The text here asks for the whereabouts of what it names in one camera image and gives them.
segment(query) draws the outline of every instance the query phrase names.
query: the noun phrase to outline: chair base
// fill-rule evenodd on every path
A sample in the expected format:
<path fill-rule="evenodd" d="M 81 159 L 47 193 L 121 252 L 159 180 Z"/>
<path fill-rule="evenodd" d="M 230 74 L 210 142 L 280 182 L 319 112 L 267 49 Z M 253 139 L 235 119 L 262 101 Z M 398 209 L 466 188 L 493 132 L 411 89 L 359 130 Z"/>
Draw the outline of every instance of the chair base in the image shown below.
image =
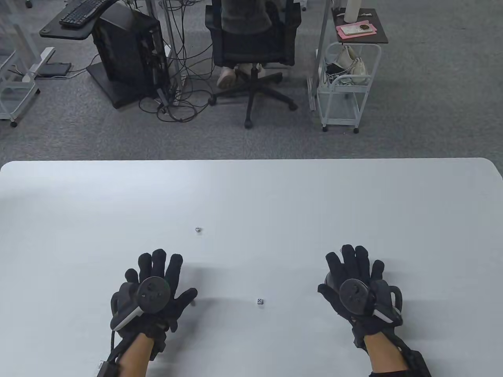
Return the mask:
<path fill-rule="evenodd" d="M 270 82 L 279 84 L 281 80 L 283 80 L 282 73 L 274 73 L 265 77 L 258 78 L 259 70 L 257 69 L 257 65 L 254 64 L 251 70 L 251 77 L 248 77 L 246 74 L 242 73 L 239 70 L 236 71 L 236 74 L 238 75 L 238 77 L 243 78 L 245 82 L 239 86 L 213 94 L 209 98 L 208 104 L 211 106 L 215 105 L 217 103 L 218 97 L 228 97 L 233 96 L 237 93 L 248 92 L 248 108 L 246 109 L 246 120 L 244 121 L 245 128 L 249 129 L 253 127 L 253 122 L 251 120 L 252 106 L 255 94 L 257 94 L 258 92 L 265 94 L 268 97 L 276 98 L 277 100 L 288 104 L 288 108 L 291 111 L 298 109 L 298 106 L 290 97 L 281 94 L 280 92 L 267 86 L 267 84 Z"/>

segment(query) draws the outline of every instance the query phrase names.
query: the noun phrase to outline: white bag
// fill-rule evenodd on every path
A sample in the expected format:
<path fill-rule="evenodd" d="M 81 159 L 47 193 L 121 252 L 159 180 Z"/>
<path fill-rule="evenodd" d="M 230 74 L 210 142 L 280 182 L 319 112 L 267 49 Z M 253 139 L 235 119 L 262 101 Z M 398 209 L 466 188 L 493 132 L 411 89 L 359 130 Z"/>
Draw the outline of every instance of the white bag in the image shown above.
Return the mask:
<path fill-rule="evenodd" d="M 365 63 L 362 58 L 356 55 L 356 52 L 351 48 L 351 46 L 344 45 L 341 49 L 341 53 L 337 57 L 335 64 L 341 67 L 344 72 L 338 74 L 337 76 L 343 74 L 355 74 L 355 75 L 366 75 L 367 69 L 365 68 Z M 342 79 L 340 82 L 344 84 L 354 84 L 354 85 L 364 85 L 366 78 L 347 78 Z"/>

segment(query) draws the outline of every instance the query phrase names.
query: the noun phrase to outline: black sleeve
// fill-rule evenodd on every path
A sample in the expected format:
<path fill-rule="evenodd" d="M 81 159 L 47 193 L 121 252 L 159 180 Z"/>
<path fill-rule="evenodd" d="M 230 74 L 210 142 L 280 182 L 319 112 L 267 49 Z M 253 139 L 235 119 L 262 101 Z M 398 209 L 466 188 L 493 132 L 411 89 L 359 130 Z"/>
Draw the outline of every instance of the black sleeve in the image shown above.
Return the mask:
<path fill-rule="evenodd" d="M 389 373 L 370 373 L 369 377 L 412 377 L 412 373 L 408 370 L 401 370 L 398 372 Z"/>

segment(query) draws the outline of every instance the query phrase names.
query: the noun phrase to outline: pink tray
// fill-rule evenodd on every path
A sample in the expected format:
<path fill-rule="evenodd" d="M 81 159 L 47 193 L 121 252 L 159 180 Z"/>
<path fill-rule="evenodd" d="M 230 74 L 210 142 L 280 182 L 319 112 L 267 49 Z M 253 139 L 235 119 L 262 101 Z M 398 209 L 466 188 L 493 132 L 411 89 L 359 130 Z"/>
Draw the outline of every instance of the pink tray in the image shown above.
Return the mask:
<path fill-rule="evenodd" d="M 372 31 L 365 33 L 365 34 L 346 35 L 346 34 L 344 34 L 344 32 L 341 29 L 342 26 L 348 26 L 348 25 L 356 25 L 357 26 L 357 25 L 364 25 L 364 24 L 369 25 L 370 28 L 372 29 Z M 336 27 L 336 30 L 337 30 L 337 33 L 339 34 L 341 39 L 359 38 L 359 37 L 365 37 L 367 35 L 377 34 L 377 29 L 374 27 L 374 25 L 369 24 L 369 20 L 355 22 L 354 24 L 340 25 L 340 26 Z"/>

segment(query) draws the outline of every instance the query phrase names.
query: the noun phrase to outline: person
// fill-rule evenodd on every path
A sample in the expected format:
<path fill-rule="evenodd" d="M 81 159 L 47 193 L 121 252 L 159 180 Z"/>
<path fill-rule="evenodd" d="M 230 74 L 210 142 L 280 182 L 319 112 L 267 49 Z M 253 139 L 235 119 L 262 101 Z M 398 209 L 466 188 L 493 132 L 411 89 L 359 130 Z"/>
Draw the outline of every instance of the person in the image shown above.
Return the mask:
<path fill-rule="evenodd" d="M 370 377 L 416 376 L 409 370 L 402 352 L 390 341 L 390 334 L 394 333 L 396 323 L 388 324 L 371 315 L 352 315 L 342 305 L 337 293 L 341 284 L 349 278 L 357 278 L 369 285 L 377 281 L 383 282 L 384 263 L 380 260 L 375 261 L 372 272 L 370 272 L 368 252 L 363 246 L 357 246 L 354 249 L 351 245 L 344 245 L 342 254 L 344 263 L 341 263 L 335 253 L 327 254 L 326 260 L 330 270 L 329 274 L 333 278 L 333 284 L 327 284 L 326 282 L 320 284 L 318 292 L 331 304 L 338 315 L 351 324 L 355 336 L 355 345 L 366 350 L 370 357 L 372 366 Z M 164 277 L 171 287 L 171 299 L 159 315 L 143 314 L 141 317 L 136 318 L 136 324 L 130 323 L 125 326 L 126 332 L 136 333 L 136 335 L 134 335 L 134 341 L 129 348 L 118 360 L 119 377 L 144 377 L 146 375 L 148 363 L 153 360 L 158 351 L 156 350 L 156 343 L 159 332 L 168 331 L 170 321 L 176 321 L 197 296 L 197 290 L 190 288 L 175 299 L 183 259 L 179 254 L 172 255 L 169 266 L 164 273 L 165 260 L 166 253 L 161 249 L 156 250 L 152 255 L 142 254 L 138 259 L 140 266 L 139 278 L 133 269 L 126 272 L 126 280 L 135 284 L 141 283 L 150 276 Z"/>
<path fill-rule="evenodd" d="M 222 0 L 222 30 L 226 32 L 224 42 L 231 44 L 236 49 L 234 53 L 247 53 L 246 47 L 257 42 L 264 52 L 277 41 L 276 28 L 273 25 L 278 21 L 278 10 L 282 9 L 281 0 Z M 227 89 L 236 84 L 238 69 L 250 76 L 252 64 L 244 63 L 234 66 L 226 63 L 220 71 L 217 81 L 219 89 Z M 266 70 L 259 64 L 258 76 L 266 75 Z"/>

